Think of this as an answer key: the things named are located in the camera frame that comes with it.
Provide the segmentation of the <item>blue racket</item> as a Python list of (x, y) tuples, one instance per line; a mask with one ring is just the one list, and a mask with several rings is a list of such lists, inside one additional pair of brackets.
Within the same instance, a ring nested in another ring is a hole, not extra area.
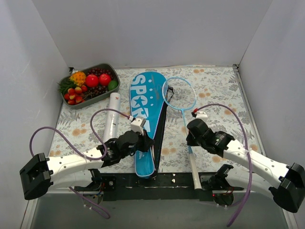
[[(192, 109), (196, 104), (196, 94), (193, 87), (184, 78), (171, 77), (164, 82), (162, 87), (162, 94), (163, 100), (169, 107), (181, 112), (186, 136), (188, 136), (185, 111)], [(188, 146), (188, 157), (192, 171), (194, 189), (201, 190), (202, 185), (196, 166), (195, 155), (190, 146)]]

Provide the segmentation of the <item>blue racket bag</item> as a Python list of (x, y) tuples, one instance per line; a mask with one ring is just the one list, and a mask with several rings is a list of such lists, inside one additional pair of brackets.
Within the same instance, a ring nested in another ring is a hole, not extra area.
[(162, 91), (165, 81), (161, 73), (144, 72), (135, 76), (130, 84), (131, 115), (146, 119), (144, 129), (154, 140), (147, 152), (135, 153), (135, 173), (140, 178), (153, 178), (159, 170), (167, 108)]

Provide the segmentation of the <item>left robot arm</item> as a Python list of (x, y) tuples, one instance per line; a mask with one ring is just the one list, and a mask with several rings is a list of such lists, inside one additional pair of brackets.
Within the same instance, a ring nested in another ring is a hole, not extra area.
[(76, 178), (76, 173), (99, 169), (119, 163), (136, 151), (147, 152), (154, 144), (147, 133), (127, 131), (118, 138), (111, 138), (85, 152), (84, 156), (68, 155), (46, 157), (43, 153), (34, 155), (20, 170), (24, 198), (32, 200), (45, 195), (50, 189), (71, 186), (88, 187), (96, 191), (101, 187), (101, 178), (95, 174), (86, 179)]

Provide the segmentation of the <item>white shuttlecock tube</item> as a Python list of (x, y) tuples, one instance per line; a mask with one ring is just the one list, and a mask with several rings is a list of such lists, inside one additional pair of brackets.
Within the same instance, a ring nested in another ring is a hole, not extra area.
[[(121, 95), (119, 93), (111, 93), (110, 94), (110, 101), (108, 108), (113, 110), (120, 110), (120, 102), (121, 102)], [(115, 138), (117, 136), (118, 130), (118, 121), (119, 121), (119, 113), (114, 111), (107, 111), (106, 122), (105, 122), (105, 129), (104, 129), (104, 142), (108, 141), (111, 138)]]

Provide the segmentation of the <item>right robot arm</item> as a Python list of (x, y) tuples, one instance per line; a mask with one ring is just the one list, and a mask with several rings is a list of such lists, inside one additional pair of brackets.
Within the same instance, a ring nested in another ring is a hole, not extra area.
[(213, 132), (201, 119), (187, 124), (189, 134), (187, 144), (200, 146), (208, 153), (234, 161), (263, 179), (268, 184), (268, 192), (281, 208), (297, 213), (305, 199), (305, 169), (298, 163), (286, 165), (274, 161), (253, 150), (246, 150), (233, 136), (223, 132)]

